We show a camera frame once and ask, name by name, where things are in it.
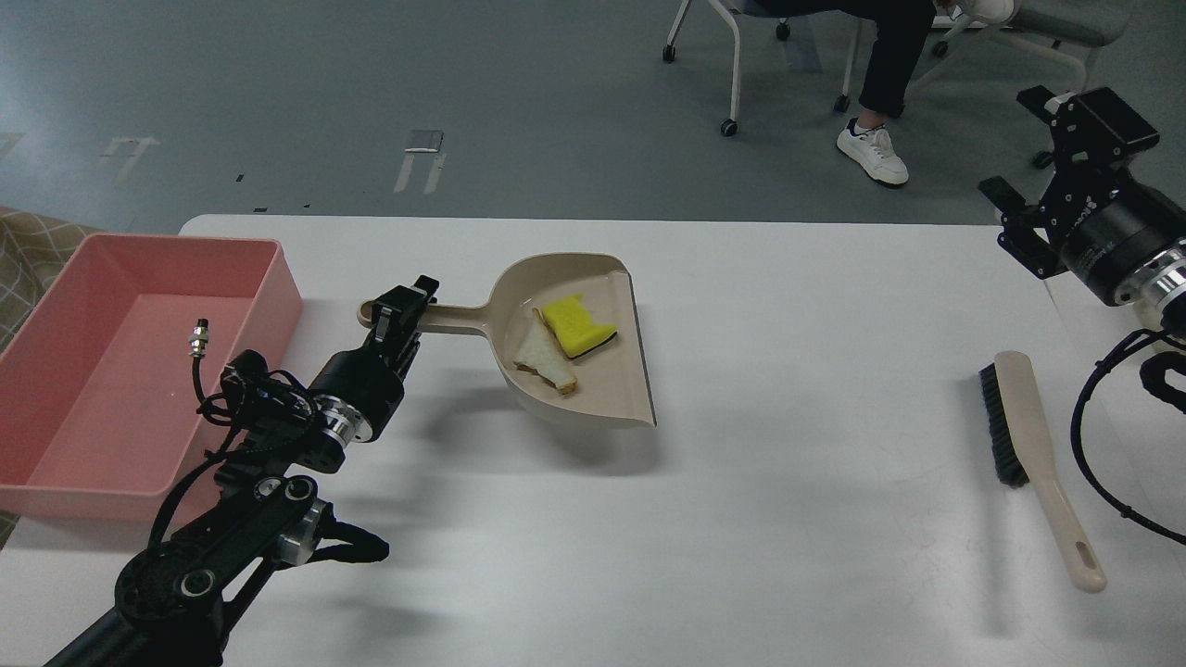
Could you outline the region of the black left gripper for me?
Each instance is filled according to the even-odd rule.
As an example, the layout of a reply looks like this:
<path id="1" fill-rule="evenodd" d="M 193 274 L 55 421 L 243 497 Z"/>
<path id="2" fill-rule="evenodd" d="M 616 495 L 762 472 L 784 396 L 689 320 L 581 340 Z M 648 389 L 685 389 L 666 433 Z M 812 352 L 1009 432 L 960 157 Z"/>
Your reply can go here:
<path id="1" fill-rule="evenodd" d="M 356 347 L 334 354 L 310 385 L 314 396 L 337 398 L 365 423 L 357 442 L 374 442 L 383 433 L 404 398 L 404 380 L 419 343 L 420 317 L 436 303 L 436 279 L 420 275 L 412 287 L 397 286 L 370 305 L 370 338 L 374 347 Z M 381 351 L 402 351 L 385 355 Z"/>

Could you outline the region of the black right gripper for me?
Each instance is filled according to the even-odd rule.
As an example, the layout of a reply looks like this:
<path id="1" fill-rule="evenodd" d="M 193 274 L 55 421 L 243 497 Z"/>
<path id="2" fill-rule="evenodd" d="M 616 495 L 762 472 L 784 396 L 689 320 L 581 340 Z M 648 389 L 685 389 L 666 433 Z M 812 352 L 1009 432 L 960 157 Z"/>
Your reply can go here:
<path id="1" fill-rule="evenodd" d="M 1071 271 L 1108 307 L 1182 307 L 1182 207 L 1129 169 L 1159 132 L 1107 87 L 1032 87 L 1016 100 L 1050 131 L 1052 176 L 1032 203 L 1005 178 L 978 183 L 1003 225 L 999 244 L 1039 279 Z"/>

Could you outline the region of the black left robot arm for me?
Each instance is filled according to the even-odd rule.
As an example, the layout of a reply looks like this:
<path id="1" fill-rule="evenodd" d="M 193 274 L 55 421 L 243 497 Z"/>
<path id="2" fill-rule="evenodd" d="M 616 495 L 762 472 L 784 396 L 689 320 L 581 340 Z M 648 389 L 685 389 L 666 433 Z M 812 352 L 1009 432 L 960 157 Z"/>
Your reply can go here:
<path id="1" fill-rule="evenodd" d="M 334 516 L 315 472 L 334 474 L 404 398 L 420 322 L 439 282 L 420 277 L 364 309 L 366 338 L 312 385 L 243 350 L 198 414 L 227 430 L 166 495 L 144 550 L 119 574 L 113 608 L 52 666 L 221 666 L 228 640 L 270 576 L 306 564 L 385 560 L 382 536 Z"/>

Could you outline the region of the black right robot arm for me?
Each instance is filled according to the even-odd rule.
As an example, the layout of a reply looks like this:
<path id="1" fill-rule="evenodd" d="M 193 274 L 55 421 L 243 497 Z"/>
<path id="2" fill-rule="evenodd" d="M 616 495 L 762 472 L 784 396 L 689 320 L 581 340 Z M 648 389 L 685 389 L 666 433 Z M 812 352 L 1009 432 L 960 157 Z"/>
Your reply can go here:
<path id="1" fill-rule="evenodd" d="M 1159 132 L 1107 87 L 1088 93 L 1051 93 L 1032 87 L 1018 94 L 1026 112 L 1048 128 L 1052 147 L 1039 164 L 1052 176 L 1041 198 L 1029 203 L 996 176 L 978 182 L 1001 229 L 997 244 L 1029 274 L 1047 280 L 1075 274 L 1107 307 L 1143 304 L 1159 329 L 1140 328 L 1097 360 L 1072 409 L 1070 445 L 1080 476 L 1115 512 L 1154 535 L 1182 542 L 1181 532 L 1144 516 L 1102 485 L 1086 460 L 1083 418 L 1110 371 L 1153 345 L 1139 377 L 1148 396 L 1182 411 L 1182 235 L 1185 214 L 1167 195 L 1142 184 L 1129 169 L 1158 145 Z"/>

